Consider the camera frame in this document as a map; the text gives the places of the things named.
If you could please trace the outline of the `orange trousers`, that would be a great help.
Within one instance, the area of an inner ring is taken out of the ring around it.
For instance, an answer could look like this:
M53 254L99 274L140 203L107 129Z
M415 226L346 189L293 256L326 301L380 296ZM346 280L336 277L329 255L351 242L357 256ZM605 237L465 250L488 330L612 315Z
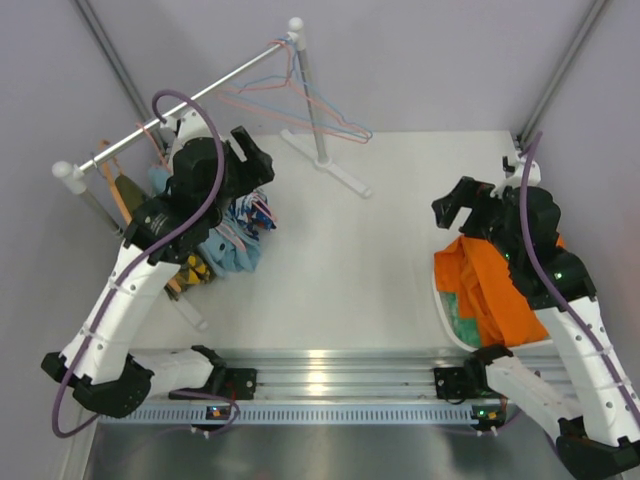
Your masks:
M460 236L434 254L439 293L458 296L462 316L477 321L482 346L516 347L548 332L509 277L506 259L486 240Z

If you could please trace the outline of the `green white patterned trousers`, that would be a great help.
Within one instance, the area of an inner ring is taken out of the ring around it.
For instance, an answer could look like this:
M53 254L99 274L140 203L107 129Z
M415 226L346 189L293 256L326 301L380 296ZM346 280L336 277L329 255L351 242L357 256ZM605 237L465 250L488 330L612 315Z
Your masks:
M480 348L482 340L477 321L474 317L461 315L458 296L455 293L441 292L439 298L443 307L445 323L454 339L471 349Z

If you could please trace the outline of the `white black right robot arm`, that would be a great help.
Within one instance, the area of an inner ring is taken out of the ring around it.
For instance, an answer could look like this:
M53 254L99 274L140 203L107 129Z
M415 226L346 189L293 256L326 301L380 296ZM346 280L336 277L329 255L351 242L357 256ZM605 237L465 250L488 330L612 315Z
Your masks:
M576 479L607 479L639 465L639 396L604 327L585 264L558 243L561 210L539 187L493 186L462 177L432 202L438 227L470 213L461 233L488 241L509 278L546 328L576 396L566 398L505 346L473 351L464 362L469 391L506 397L554 442Z

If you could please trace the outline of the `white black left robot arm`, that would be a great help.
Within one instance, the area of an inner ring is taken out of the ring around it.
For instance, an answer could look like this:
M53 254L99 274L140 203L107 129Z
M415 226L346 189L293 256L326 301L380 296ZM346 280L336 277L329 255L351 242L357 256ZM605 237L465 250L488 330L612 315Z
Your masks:
M116 265L87 321L42 369L69 386L96 414L122 418L147 398L187 391L214 397L225 388L223 359L197 345L164 354L133 355L130 345L155 300L188 257L209 238L232 201L271 182L272 158L242 126L228 140L188 140L173 157L173 174L159 194L143 199L125 231Z

